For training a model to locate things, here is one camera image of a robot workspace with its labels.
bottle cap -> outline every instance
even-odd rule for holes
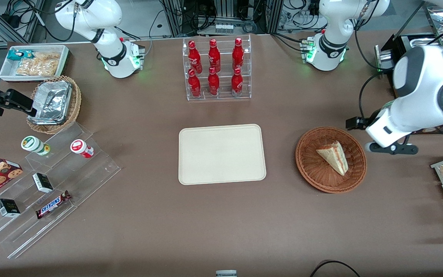
[[[85,151],[86,147],[87,144],[83,140],[75,140],[71,143],[69,148],[73,153],[81,154]]]

white tray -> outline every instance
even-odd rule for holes
[[[179,133],[183,185],[259,181],[266,177],[257,124],[185,128]]]

bread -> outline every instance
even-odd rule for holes
[[[348,171],[348,162],[346,161],[345,153],[340,142],[337,140],[332,144],[319,147],[316,151],[341,176],[344,176]]]

red coca-cola bottle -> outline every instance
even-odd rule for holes
[[[196,49],[196,43],[191,40],[188,45],[189,63],[197,74],[201,74],[201,72],[203,72],[203,66],[201,65],[201,55],[199,55],[199,51]]]
[[[208,57],[210,58],[210,66],[214,67],[217,72],[220,72],[222,70],[222,61],[220,60],[220,50],[218,50],[216,39],[210,39]]]
[[[196,72],[194,69],[190,68],[188,70],[189,74],[189,90],[191,91],[192,97],[200,98],[201,97],[201,83],[199,82],[198,77],[196,76]]]
[[[240,75],[240,68],[237,67],[233,70],[232,76],[232,96],[239,97],[242,94],[242,76]]]
[[[242,49],[242,39],[237,37],[235,39],[235,47],[232,52],[232,68],[241,68],[244,64],[244,49]]]
[[[218,96],[218,94],[220,93],[220,78],[218,78],[215,67],[210,68],[208,84],[210,86],[210,94],[213,96]]]

small black box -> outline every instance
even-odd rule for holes
[[[37,172],[32,177],[33,177],[33,181],[35,182],[35,185],[37,186],[38,190],[40,190],[44,193],[51,193],[52,192],[53,187],[46,175]]]
[[[20,215],[20,210],[16,207],[14,200],[1,198],[0,213],[5,217],[17,217]]]

